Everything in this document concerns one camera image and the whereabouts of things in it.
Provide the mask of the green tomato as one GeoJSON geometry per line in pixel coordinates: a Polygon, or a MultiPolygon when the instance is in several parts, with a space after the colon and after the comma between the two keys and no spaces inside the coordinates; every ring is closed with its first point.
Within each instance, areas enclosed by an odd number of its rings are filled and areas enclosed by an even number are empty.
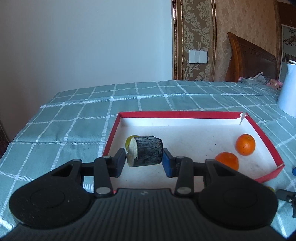
{"type": "Polygon", "coordinates": [[[125,141],[125,149],[128,151],[128,148],[129,148],[129,146],[130,146],[130,141],[131,141],[131,139],[132,138],[137,138],[137,137],[139,137],[138,135],[131,135],[131,136],[129,136],[127,139],[126,139],[126,141],[125,141]]]}

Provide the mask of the dark sugarcane piece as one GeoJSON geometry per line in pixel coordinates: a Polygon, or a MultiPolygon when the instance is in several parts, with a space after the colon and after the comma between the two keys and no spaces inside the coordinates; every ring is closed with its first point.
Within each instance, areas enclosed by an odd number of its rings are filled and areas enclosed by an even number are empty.
{"type": "Polygon", "coordinates": [[[157,165],[162,161],[163,141],[154,136],[132,138],[126,154],[130,167],[157,165]]]}

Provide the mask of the orange mandarin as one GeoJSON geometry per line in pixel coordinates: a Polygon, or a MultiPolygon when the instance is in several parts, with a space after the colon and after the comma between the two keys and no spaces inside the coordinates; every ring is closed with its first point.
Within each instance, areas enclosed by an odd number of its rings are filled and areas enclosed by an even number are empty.
{"type": "Polygon", "coordinates": [[[236,151],[242,156],[251,155],[256,147],[256,142],[253,136],[249,134],[243,134],[238,137],[235,143],[236,151]]]}
{"type": "Polygon", "coordinates": [[[230,152],[222,152],[215,157],[216,161],[230,167],[231,169],[238,171],[239,169],[239,160],[236,155],[230,152]]]}

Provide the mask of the red cardboard tray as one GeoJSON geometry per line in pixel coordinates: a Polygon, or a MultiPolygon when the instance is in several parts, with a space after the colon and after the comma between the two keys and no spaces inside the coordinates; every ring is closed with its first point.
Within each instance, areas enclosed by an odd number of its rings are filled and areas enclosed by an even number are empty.
{"type": "Polygon", "coordinates": [[[239,159],[239,172],[263,183],[278,176],[284,162],[275,146],[246,113],[227,111],[132,111],[117,115],[103,151],[111,156],[129,136],[155,136],[173,156],[195,162],[231,152],[239,159]],[[255,139],[255,151],[242,156],[235,149],[239,136],[255,139]]]}

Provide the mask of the green checked bed sheet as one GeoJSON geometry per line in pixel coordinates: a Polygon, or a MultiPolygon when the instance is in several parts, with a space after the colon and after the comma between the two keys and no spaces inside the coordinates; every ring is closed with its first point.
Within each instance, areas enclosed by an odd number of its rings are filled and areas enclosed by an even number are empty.
{"type": "Polygon", "coordinates": [[[268,86],[207,81],[113,84],[57,93],[1,157],[1,236],[15,227],[9,211],[12,193],[67,161],[100,157],[119,112],[245,111],[285,163],[267,185],[295,191],[295,118],[277,106],[278,95],[268,86]]]}

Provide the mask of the white kettle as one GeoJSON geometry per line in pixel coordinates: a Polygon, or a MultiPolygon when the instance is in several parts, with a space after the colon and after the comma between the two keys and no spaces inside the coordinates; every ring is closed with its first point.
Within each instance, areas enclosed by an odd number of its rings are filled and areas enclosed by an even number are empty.
{"type": "Polygon", "coordinates": [[[282,85],[277,105],[278,107],[295,118],[296,116],[296,66],[295,61],[290,60],[287,64],[287,74],[282,85]]]}

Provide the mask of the pink clothes pile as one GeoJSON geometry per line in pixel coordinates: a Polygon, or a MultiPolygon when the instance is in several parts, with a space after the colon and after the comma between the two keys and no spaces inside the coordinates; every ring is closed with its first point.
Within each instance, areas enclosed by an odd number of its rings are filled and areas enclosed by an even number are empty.
{"type": "Polygon", "coordinates": [[[281,90],[283,86],[282,82],[277,81],[276,79],[267,78],[266,76],[263,75],[263,72],[258,73],[254,77],[249,77],[249,78],[239,77],[237,82],[244,83],[244,84],[265,85],[276,90],[281,90]]]}

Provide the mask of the white wall switch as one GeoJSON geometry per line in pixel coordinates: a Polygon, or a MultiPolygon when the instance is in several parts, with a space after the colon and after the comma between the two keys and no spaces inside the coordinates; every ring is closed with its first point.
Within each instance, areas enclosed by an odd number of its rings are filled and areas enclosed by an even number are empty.
{"type": "Polygon", "coordinates": [[[190,64],[207,64],[208,63],[208,52],[207,51],[189,51],[189,63],[190,64]]]}

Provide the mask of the framed wall picture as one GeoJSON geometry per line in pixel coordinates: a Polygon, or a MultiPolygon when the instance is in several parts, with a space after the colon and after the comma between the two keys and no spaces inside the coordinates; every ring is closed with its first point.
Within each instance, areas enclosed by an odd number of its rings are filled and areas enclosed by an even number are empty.
{"type": "Polygon", "coordinates": [[[295,61],[295,28],[282,26],[282,62],[295,61]]]}

